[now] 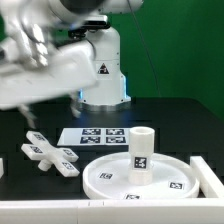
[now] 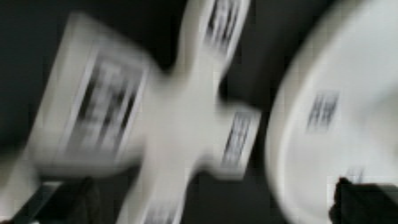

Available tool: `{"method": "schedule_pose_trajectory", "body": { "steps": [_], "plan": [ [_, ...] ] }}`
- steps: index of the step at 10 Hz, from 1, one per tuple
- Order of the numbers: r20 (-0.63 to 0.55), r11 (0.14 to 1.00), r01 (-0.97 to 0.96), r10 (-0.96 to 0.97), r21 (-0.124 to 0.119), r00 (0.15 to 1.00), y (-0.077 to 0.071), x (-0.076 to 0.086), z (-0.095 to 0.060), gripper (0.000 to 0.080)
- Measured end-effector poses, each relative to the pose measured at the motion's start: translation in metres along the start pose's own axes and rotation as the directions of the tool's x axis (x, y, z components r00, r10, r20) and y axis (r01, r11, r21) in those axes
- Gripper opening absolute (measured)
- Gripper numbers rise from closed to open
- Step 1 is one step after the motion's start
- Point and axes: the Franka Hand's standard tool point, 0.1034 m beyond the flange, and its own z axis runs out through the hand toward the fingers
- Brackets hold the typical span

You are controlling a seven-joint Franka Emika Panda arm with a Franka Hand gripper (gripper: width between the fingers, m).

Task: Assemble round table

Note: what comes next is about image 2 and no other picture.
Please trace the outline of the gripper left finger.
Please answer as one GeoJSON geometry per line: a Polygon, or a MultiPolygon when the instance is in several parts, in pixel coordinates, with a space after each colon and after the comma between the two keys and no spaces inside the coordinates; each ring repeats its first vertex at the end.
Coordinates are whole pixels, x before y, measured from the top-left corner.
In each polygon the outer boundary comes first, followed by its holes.
{"type": "Polygon", "coordinates": [[[13,215],[11,224],[101,224],[94,179],[45,181],[13,215]]]}

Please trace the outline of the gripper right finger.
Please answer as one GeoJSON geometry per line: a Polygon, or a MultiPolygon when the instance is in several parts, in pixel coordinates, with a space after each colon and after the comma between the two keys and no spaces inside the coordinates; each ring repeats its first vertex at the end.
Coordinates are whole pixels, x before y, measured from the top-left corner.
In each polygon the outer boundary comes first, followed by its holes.
{"type": "Polygon", "coordinates": [[[332,224],[398,224],[398,186],[340,178],[329,219],[332,224]]]}

